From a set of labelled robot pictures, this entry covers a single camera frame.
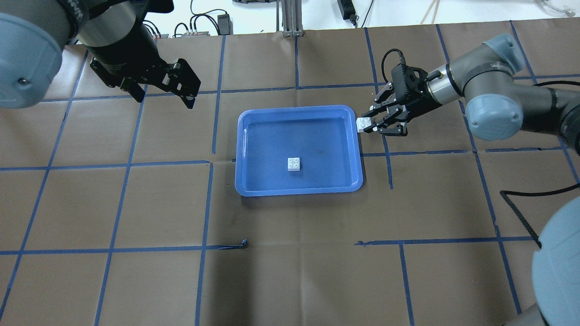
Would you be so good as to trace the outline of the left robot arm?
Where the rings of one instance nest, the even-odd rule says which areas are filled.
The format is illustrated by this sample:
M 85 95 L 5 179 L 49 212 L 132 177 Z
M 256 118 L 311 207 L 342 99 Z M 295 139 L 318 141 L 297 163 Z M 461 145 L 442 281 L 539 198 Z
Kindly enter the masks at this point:
M 143 85 L 153 85 L 193 108 L 199 77 L 183 58 L 163 60 L 144 25 L 147 13 L 172 12 L 171 0 L 3 0 L 0 6 L 1 107 L 38 104 L 61 68 L 65 46 L 77 39 L 107 87 L 142 102 Z

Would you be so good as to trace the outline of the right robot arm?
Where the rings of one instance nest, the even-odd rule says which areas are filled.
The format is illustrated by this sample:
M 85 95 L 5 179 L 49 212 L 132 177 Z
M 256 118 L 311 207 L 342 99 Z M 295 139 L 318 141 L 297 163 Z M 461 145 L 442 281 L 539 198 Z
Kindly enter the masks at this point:
M 452 101 L 466 101 L 465 117 L 472 135 L 486 141 L 511 138 L 520 131 L 551 134 L 579 152 L 579 93 L 549 83 L 519 85 L 514 75 L 526 60 L 511 34 L 500 34 L 439 68 L 425 72 L 399 64 L 374 105 L 356 119 L 360 133 L 406 136 L 406 124 Z M 536 303 L 508 326 L 577 326 L 579 324 L 579 199 L 574 198 L 550 218 L 538 235 L 511 200 L 545 197 L 579 188 L 578 184 L 548 192 L 502 190 L 500 196 L 538 246 L 531 266 Z

